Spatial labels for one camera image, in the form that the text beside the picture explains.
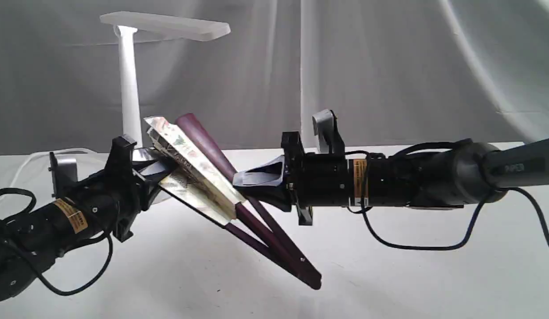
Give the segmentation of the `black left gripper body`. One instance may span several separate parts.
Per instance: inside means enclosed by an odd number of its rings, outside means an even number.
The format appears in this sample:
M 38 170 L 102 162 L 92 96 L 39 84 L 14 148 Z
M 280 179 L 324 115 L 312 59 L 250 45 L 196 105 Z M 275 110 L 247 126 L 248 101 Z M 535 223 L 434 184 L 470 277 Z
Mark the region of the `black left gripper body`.
M 121 243 L 133 236 L 131 224 L 141 211 L 141 178 L 133 161 L 136 145 L 128 135 L 114 138 L 104 168 L 79 182 L 75 191 L 77 207 Z

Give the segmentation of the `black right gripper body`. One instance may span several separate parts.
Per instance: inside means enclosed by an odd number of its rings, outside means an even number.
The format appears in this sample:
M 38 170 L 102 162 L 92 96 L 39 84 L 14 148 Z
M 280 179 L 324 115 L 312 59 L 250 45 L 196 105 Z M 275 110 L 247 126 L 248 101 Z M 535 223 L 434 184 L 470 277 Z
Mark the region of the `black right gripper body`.
M 346 207 L 353 194 L 353 174 L 338 133 L 330 134 L 329 153 L 307 153 L 300 133 L 283 132 L 284 181 L 291 205 L 297 208 L 299 226 L 311 226 L 314 207 Z

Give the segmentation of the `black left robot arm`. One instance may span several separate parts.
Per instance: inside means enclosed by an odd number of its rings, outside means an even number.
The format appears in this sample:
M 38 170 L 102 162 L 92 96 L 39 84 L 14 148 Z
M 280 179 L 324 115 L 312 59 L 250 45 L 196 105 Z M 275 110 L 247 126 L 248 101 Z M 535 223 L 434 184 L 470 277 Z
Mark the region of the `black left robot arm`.
M 49 152 L 54 200 L 40 208 L 31 191 L 0 189 L 0 197 L 31 199 L 21 212 L 0 219 L 0 302 L 19 295 L 35 280 L 57 295 L 71 296 L 100 279 L 112 260 L 114 240 L 125 242 L 133 236 L 135 218 L 149 210 L 161 191 L 159 182 L 178 168 L 160 151 L 136 144 L 127 135 L 114 138 L 103 169 L 83 180 L 77 178 L 76 161 L 64 162 Z M 109 246 L 106 261 L 86 284 L 62 291 L 44 277 L 56 259 L 103 240 Z

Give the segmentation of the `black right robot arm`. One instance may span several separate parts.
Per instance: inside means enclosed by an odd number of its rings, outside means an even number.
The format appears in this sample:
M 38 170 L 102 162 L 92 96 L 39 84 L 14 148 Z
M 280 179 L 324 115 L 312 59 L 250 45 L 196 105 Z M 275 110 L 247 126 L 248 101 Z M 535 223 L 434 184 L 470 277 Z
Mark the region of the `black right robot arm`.
M 313 224 L 313 208 L 409 207 L 452 210 L 498 201 L 493 189 L 549 184 L 549 139 L 502 151 L 488 143 L 421 143 L 386 156 L 346 152 L 339 133 L 319 153 L 307 153 L 297 132 L 284 132 L 283 155 L 240 171 L 233 186 L 284 212 L 296 208 L 301 226 Z

